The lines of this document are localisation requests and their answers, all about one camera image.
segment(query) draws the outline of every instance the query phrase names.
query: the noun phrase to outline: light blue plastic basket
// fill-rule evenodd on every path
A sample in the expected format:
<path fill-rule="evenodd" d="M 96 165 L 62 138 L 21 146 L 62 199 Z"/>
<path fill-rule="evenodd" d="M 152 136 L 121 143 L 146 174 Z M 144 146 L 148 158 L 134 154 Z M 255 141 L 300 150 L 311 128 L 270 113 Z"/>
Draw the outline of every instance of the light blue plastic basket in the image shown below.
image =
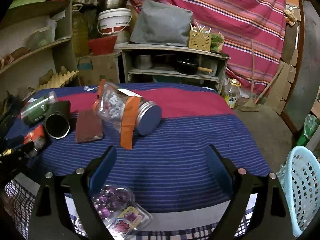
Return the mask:
<path fill-rule="evenodd" d="M 307 148 L 296 146 L 277 176 L 289 206 L 293 235 L 299 237 L 319 208 L 319 163 Z"/>

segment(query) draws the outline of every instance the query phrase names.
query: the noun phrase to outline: metal screw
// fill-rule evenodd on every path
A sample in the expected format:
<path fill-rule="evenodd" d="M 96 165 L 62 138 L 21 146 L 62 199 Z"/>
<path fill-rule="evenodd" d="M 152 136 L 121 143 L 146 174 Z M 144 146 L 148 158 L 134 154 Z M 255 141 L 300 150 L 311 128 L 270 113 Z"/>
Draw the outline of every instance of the metal screw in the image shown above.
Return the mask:
<path fill-rule="evenodd" d="M 53 176 L 53 173 L 52 173 L 51 171 L 48 172 L 48 173 L 46 173 L 46 175 L 45 175 L 45 177 L 46 177 L 47 179 L 52 178 L 52 176 Z"/>
<path fill-rule="evenodd" d="M 79 169 L 76 169 L 76 174 L 83 174 L 84 173 L 84 168 L 79 168 Z"/>
<path fill-rule="evenodd" d="M 276 179 L 276 178 L 277 178 L 277 175 L 272 172 L 272 173 L 269 174 L 269 177 L 270 177 L 271 179 Z"/>
<path fill-rule="evenodd" d="M 244 174 L 247 173 L 247 171 L 244 168 L 239 168 L 238 169 L 238 173 L 241 174 L 241 175 L 244 175 Z"/>

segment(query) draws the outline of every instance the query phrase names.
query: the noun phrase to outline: gray cloth cover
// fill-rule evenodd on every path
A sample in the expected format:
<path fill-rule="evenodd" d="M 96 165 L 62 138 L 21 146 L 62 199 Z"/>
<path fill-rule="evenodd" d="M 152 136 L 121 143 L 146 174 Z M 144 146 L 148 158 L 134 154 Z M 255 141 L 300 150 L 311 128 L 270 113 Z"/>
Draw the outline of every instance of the gray cloth cover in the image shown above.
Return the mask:
<path fill-rule="evenodd" d="M 191 11 L 146 0 L 142 5 L 130 41 L 140 44 L 186 47 L 192 21 Z"/>

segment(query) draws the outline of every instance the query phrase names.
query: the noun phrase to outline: green canister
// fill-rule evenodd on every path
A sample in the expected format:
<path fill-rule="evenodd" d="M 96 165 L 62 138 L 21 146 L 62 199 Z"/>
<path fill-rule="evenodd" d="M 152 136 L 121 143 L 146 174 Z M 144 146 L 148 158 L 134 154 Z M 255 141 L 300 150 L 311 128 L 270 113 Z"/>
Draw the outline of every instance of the green canister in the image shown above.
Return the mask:
<path fill-rule="evenodd" d="M 48 95 L 38 98 L 21 110 L 21 119 L 24 124 L 33 125 L 44 118 L 51 104 L 57 102 L 57 96 L 54 91 Z"/>

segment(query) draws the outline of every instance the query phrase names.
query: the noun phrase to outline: yellow egg tray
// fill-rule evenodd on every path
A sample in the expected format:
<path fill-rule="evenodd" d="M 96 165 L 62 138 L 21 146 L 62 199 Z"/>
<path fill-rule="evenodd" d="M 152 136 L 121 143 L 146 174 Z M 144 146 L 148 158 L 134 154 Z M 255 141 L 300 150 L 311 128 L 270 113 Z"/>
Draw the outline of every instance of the yellow egg tray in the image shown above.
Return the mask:
<path fill-rule="evenodd" d="M 52 76 L 52 78 L 47 82 L 47 84 L 44 84 L 42 86 L 37 87 L 37 91 L 41 89 L 51 89 L 51 88 L 61 88 L 67 85 L 71 80 L 73 80 L 77 75 L 79 71 L 68 71 L 66 74 L 55 74 Z"/>

